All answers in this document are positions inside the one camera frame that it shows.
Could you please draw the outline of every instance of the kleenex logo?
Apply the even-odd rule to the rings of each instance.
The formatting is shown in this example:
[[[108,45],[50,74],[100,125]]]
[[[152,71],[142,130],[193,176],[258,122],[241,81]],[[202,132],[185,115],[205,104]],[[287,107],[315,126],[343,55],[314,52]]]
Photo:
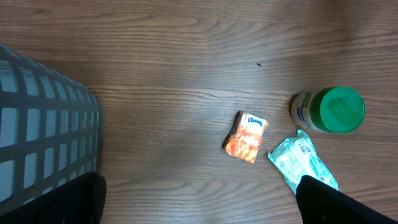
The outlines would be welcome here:
[[[253,123],[260,124],[260,126],[262,127],[262,122],[261,122],[261,121],[259,121],[259,120],[257,120],[257,119],[254,119],[254,118],[249,118],[249,119],[248,119],[248,121],[249,121],[249,123],[250,123],[250,122],[253,122]]]

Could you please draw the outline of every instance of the wet wipes package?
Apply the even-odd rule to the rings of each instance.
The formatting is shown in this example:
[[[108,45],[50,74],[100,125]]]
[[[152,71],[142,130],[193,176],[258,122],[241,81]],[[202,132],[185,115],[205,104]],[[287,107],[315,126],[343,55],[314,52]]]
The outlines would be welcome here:
[[[297,137],[285,139],[268,153],[268,158],[280,170],[294,194],[303,175],[310,175],[338,190],[337,181],[318,157],[310,137],[302,130],[297,131]]]

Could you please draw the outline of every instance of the black object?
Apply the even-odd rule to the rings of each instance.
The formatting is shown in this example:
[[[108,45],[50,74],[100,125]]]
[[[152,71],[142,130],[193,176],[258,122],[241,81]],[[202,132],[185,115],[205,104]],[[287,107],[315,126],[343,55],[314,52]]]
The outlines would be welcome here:
[[[302,177],[296,199],[303,224],[398,223],[309,175]]]
[[[105,195],[105,178],[87,172],[1,216],[0,223],[99,224]]]

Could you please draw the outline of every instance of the plastic container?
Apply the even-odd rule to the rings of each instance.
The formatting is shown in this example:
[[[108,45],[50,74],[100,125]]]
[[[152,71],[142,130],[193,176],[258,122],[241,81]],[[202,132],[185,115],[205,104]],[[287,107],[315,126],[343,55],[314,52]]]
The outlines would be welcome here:
[[[349,87],[306,91],[293,101],[291,115],[301,128],[328,133],[350,133],[365,116],[362,96]]]
[[[0,215],[97,171],[101,117],[87,87],[0,45]]]

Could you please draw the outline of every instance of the white label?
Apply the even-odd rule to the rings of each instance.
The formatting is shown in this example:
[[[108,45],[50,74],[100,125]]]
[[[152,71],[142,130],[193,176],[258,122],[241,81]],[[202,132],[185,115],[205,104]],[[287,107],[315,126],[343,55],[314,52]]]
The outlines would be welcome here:
[[[311,120],[310,116],[310,105],[313,97],[318,92],[304,92],[299,94],[292,103],[291,115],[293,122],[301,128],[311,129],[314,131],[322,131],[317,128]]]

